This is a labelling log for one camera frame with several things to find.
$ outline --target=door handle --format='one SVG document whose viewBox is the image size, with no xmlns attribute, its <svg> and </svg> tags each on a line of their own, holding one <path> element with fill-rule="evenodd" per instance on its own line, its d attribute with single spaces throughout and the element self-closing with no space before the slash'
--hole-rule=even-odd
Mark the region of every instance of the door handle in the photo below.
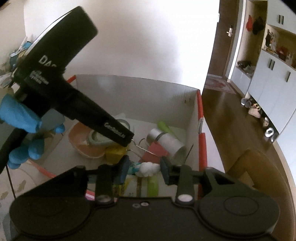
<svg viewBox="0 0 296 241">
<path fill-rule="evenodd" d="M 229 27 L 229 31 L 227 31 L 229 37 L 231 37 L 233 35 L 232 32 L 233 32 L 233 25 L 231 24 Z"/>
<path fill-rule="evenodd" d="M 276 62 L 274 61 L 274 63 L 273 63 L 273 65 L 272 65 L 272 67 L 271 67 L 271 70 L 274 70 L 274 64 L 275 64 Z"/>
<path fill-rule="evenodd" d="M 272 63 L 272 59 L 270 59 L 270 62 L 269 62 L 269 66 L 268 66 L 269 69 L 270 69 L 271 63 Z"/>
<path fill-rule="evenodd" d="M 288 83 L 288 80 L 289 80 L 289 78 L 290 78 L 290 75 L 291 75 L 291 72 L 289 72 L 289 74 L 288 74 L 288 78 L 287 78 L 287 80 L 286 80 L 287 83 Z"/>
</svg>

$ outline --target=white cylinder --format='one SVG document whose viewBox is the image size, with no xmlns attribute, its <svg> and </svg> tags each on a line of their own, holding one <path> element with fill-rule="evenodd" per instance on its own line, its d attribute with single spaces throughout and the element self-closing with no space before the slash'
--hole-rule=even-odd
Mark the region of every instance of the white cylinder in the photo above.
<svg viewBox="0 0 296 241">
<path fill-rule="evenodd" d="M 186 147 L 174 135 L 166 133 L 159 138 L 158 143 L 169 152 L 173 165 L 184 164 Z"/>
<path fill-rule="evenodd" d="M 164 132 L 161 131 L 160 129 L 158 129 L 158 128 L 153 128 L 153 129 L 149 132 L 149 134 L 148 134 L 146 140 L 147 140 L 148 144 L 151 145 L 152 142 L 154 142 L 154 141 L 158 141 L 158 138 L 160 137 L 160 135 L 163 135 L 163 134 L 164 134 Z"/>
</svg>

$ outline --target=white plush toy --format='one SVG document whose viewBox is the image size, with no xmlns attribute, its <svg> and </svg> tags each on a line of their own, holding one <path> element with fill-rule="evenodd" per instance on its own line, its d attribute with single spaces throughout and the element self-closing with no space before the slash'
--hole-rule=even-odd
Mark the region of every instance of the white plush toy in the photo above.
<svg viewBox="0 0 296 241">
<path fill-rule="evenodd" d="M 160 171 L 160 165 L 152 162 L 143 162 L 140 165 L 139 171 L 135 174 L 138 177 L 152 177 Z"/>
</svg>

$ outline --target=shoe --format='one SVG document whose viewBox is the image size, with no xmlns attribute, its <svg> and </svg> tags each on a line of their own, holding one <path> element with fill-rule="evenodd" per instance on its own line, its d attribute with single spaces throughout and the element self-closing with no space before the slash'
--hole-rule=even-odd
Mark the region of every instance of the shoe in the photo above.
<svg viewBox="0 0 296 241">
<path fill-rule="evenodd" d="M 261 110 L 261 106 L 258 103 L 253 104 L 253 106 L 257 108 L 258 111 Z"/>
<path fill-rule="evenodd" d="M 271 142 L 274 142 L 276 140 L 276 138 L 279 136 L 278 132 L 275 132 L 272 137 L 270 138 Z"/>
<path fill-rule="evenodd" d="M 266 137 L 269 138 L 274 134 L 274 129 L 272 127 L 269 127 L 264 134 Z"/>
<path fill-rule="evenodd" d="M 269 119 L 267 117 L 265 117 L 264 121 L 263 121 L 263 128 L 268 127 L 268 125 L 269 125 Z"/>
<path fill-rule="evenodd" d="M 261 115 L 260 115 L 259 111 L 257 110 L 257 108 L 252 108 L 252 107 L 251 107 L 251 108 L 249 109 L 248 113 L 249 113 L 250 115 L 256 117 L 256 118 L 260 118 L 260 117 L 261 117 Z"/>
<path fill-rule="evenodd" d="M 246 102 L 247 102 L 247 99 L 246 99 L 246 98 L 242 98 L 242 99 L 241 99 L 241 105 L 245 105 Z"/>
<path fill-rule="evenodd" d="M 248 100 L 244 106 L 249 109 L 251 105 L 252 105 L 251 102 Z"/>
</svg>

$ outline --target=rug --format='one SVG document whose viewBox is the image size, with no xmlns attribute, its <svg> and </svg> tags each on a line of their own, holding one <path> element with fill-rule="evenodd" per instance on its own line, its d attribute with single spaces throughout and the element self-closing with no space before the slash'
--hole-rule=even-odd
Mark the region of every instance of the rug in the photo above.
<svg viewBox="0 0 296 241">
<path fill-rule="evenodd" d="M 227 83 L 226 80 L 212 76 L 207 76 L 204 88 L 230 94 L 236 94 L 231 85 Z"/>
</svg>

